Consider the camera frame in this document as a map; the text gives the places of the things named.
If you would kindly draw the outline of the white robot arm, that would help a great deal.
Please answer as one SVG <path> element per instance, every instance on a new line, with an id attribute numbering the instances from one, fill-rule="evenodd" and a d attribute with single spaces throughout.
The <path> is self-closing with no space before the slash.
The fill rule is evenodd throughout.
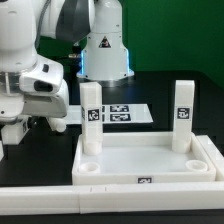
<path id="1" fill-rule="evenodd" d="M 22 115 L 67 115 L 63 66 L 37 53 L 41 36 L 72 44 L 87 40 L 82 79 L 111 84 L 134 75 L 119 0 L 0 0 L 0 123 Z"/>

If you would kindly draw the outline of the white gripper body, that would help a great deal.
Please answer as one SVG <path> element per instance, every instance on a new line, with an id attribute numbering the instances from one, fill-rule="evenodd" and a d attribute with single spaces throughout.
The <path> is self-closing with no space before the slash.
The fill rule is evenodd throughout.
<path id="1" fill-rule="evenodd" d="M 0 123 L 15 123 L 21 115 L 65 117 L 69 94 L 63 75 L 60 63 L 40 55 L 30 68 L 0 71 Z"/>

